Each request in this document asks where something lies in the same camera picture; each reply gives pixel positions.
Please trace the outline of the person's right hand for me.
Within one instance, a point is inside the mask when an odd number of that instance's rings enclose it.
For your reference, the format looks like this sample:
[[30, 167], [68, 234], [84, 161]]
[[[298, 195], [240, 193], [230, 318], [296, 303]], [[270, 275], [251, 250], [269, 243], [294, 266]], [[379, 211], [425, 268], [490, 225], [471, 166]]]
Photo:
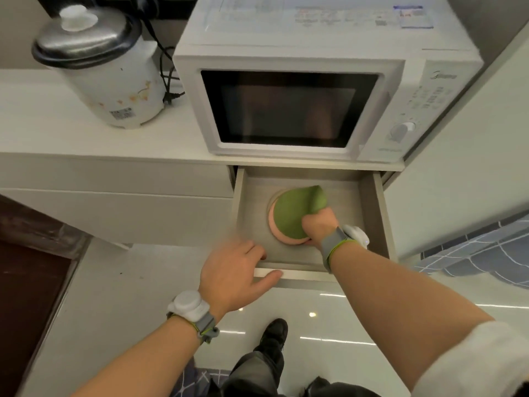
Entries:
[[340, 226], [334, 211], [330, 207], [323, 208], [314, 214], [307, 214], [301, 219], [301, 226], [309, 238], [308, 243], [321, 252], [321, 242]]

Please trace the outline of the person's left hand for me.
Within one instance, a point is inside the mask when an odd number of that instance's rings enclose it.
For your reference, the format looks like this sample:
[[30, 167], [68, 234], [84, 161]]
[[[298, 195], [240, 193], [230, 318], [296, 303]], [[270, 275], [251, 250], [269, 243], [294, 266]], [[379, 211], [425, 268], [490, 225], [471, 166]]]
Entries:
[[255, 268], [267, 253], [253, 240], [236, 236], [216, 246], [205, 261], [198, 292], [210, 305], [217, 324], [230, 312], [253, 303], [263, 295], [252, 295]]

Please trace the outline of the white drawer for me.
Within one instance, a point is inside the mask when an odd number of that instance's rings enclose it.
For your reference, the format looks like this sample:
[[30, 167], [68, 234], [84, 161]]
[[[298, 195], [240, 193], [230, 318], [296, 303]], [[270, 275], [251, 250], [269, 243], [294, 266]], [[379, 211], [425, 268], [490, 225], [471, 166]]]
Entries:
[[246, 238], [261, 244], [267, 259], [255, 269], [263, 278], [283, 272], [276, 287], [337, 293], [339, 285], [313, 246], [287, 246], [270, 232], [268, 207], [274, 196], [290, 188], [320, 185], [340, 224], [359, 226], [368, 236], [368, 249], [398, 262], [380, 173], [319, 168], [242, 167], [236, 174], [232, 221]]

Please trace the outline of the green round silicone mat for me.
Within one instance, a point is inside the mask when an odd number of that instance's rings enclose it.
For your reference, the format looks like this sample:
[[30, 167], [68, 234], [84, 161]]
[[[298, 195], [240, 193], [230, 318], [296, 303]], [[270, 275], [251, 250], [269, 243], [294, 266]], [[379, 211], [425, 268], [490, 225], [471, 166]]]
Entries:
[[274, 220], [284, 235], [294, 239], [308, 238], [301, 226], [301, 219], [325, 207], [327, 197], [321, 186], [293, 188], [276, 201]]

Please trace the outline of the person's right forearm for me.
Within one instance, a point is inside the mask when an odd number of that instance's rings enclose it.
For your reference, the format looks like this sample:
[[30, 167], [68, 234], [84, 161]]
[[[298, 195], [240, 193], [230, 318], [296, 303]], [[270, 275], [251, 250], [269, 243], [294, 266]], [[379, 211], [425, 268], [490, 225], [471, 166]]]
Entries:
[[330, 267], [350, 306], [410, 392], [441, 355], [494, 318], [427, 275], [346, 242]]

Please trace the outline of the white grey right wrist tracker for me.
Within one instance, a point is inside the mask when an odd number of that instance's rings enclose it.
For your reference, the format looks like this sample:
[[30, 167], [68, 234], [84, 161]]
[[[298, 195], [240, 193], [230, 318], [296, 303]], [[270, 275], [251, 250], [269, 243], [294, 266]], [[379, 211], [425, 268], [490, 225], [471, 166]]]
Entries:
[[334, 251], [347, 242], [356, 242], [367, 249], [370, 240], [367, 234], [358, 226], [344, 225], [343, 227], [337, 227], [333, 233], [321, 241], [323, 265], [328, 273], [332, 273], [330, 259]]

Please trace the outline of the white grey wrist tracker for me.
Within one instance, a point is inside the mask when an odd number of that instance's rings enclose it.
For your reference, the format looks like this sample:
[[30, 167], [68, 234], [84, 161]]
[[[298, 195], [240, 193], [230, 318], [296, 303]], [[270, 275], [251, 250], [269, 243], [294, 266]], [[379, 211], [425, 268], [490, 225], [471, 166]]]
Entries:
[[167, 320], [175, 316], [194, 328], [201, 344], [209, 344], [220, 335], [216, 319], [210, 312], [210, 305], [198, 291], [183, 291], [169, 303]]
[[334, 251], [347, 242], [356, 242], [367, 249], [370, 240], [367, 234], [358, 226], [344, 225], [343, 227], [337, 227], [333, 233], [321, 241], [323, 265], [328, 273], [332, 273], [330, 259]]

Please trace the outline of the white grey left wrist tracker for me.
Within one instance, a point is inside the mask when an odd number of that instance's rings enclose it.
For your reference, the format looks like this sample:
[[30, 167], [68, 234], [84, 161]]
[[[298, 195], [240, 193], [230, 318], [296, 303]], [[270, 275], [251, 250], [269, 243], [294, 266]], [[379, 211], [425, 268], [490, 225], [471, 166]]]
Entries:
[[194, 328], [201, 344], [209, 344], [220, 335], [216, 319], [210, 312], [210, 305], [198, 291], [183, 291], [169, 303], [167, 320], [175, 316]]

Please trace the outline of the grey trousers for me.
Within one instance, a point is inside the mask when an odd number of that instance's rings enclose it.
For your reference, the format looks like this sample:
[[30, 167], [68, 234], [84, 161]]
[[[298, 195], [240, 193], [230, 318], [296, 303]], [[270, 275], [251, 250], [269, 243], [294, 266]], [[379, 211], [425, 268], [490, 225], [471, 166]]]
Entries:
[[[279, 393], [285, 365], [281, 351], [254, 350], [235, 365], [228, 379], [209, 387], [206, 397], [287, 397]], [[329, 382], [321, 376], [312, 380], [299, 397], [381, 397], [374, 391], [344, 382]]]

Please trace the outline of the blue checked cloth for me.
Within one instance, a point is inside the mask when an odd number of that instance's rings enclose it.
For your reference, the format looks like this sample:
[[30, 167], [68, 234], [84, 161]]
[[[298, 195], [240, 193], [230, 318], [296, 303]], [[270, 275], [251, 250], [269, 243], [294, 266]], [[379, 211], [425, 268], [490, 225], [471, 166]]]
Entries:
[[229, 369], [197, 367], [195, 359], [191, 358], [169, 397], [222, 397], [221, 386], [230, 373]]
[[411, 269], [451, 277], [488, 273], [529, 291], [529, 210], [427, 249]]

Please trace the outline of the white cabinet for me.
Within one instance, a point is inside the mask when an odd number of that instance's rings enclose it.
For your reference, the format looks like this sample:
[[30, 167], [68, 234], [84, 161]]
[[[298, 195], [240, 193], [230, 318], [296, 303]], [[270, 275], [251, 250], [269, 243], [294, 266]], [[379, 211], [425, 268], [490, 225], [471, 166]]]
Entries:
[[218, 156], [190, 102], [110, 127], [50, 70], [0, 69], [0, 194], [97, 238], [202, 246], [227, 222], [235, 166], [402, 171], [404, 163]]

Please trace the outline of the white microwave knob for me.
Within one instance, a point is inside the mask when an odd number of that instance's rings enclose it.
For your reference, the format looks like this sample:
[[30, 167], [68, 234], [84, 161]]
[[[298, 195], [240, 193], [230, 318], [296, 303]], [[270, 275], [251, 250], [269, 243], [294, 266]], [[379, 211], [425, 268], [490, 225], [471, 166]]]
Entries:
[[388, 133], [388, 140], [401, 144], [410, 133], [414, 132], [415, 127], [416, 124], [410, 121], [395, 125]]

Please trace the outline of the white sleeve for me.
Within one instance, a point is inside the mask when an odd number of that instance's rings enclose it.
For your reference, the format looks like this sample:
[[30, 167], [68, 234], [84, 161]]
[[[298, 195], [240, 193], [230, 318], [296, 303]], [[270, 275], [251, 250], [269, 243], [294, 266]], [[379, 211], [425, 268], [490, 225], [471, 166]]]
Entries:
[[529, 396], [529, 339], [497, 321], [479, 325], [441, 355], [411, 393], [411, 397], [521, 396]]

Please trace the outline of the dark wooden door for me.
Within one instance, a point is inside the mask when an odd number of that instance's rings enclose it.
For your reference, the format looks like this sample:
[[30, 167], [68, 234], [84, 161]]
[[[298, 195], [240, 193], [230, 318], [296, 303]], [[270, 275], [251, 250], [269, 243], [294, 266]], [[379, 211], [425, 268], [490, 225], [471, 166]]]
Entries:
[[15, 397], [90, 235], [0, 195], [0, 397]]

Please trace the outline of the metal rice cooker lid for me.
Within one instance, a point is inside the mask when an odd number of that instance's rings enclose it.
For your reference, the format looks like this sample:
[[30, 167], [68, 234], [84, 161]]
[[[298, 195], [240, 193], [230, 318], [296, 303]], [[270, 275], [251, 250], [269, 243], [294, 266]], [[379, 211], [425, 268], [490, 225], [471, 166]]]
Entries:
[[123, 56], [141, 36], [142, 23], [134, 16], [110, 7], [70, 5], [43, 26], [31, 53], [42, 65], [81, 70]]

